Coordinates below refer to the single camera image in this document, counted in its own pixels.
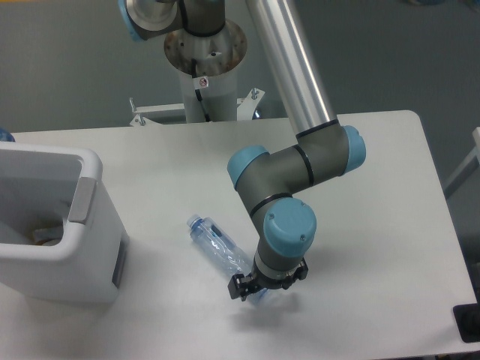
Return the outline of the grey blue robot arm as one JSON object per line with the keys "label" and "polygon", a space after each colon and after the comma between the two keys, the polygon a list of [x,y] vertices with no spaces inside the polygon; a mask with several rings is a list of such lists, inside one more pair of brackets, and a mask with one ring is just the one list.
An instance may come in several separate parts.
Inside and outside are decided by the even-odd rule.
{"label": "grey blue robot arm", "polygon": [[[236,70],[247,40],[227,19],[223,1],[120,1],[118,7],[133,39],[164,36],[165,55],[180,78],[187,122],[235,119]],[[247,9],[297,142],[275,153],[248,146],[227,164],[259,235],[250,272],[238,270],[228,284],[231,298],[242,300],[306,278],[305,253],[317,219],[296,194],[359,168],[366,158],[359,132],[341,125],[329,105],[294,3],[249,1]]]}

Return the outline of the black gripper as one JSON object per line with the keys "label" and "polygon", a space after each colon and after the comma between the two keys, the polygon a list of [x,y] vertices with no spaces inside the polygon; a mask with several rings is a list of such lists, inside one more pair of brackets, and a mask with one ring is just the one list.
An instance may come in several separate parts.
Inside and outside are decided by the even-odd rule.
{"label": "black gripper", "polygon": [[228,291],[232,300],[240,299],[246,301],[249,296],[256,296],[268,290],[288,290],[296,281],[303,281],[308,275],[308,265],[305,258],[301,259],[298,266],[292,271],[288,271],[286,277],[274,279],[263,274],[256,264],[252,267],[249,275],[242,273],[234,274],[229,283]]}

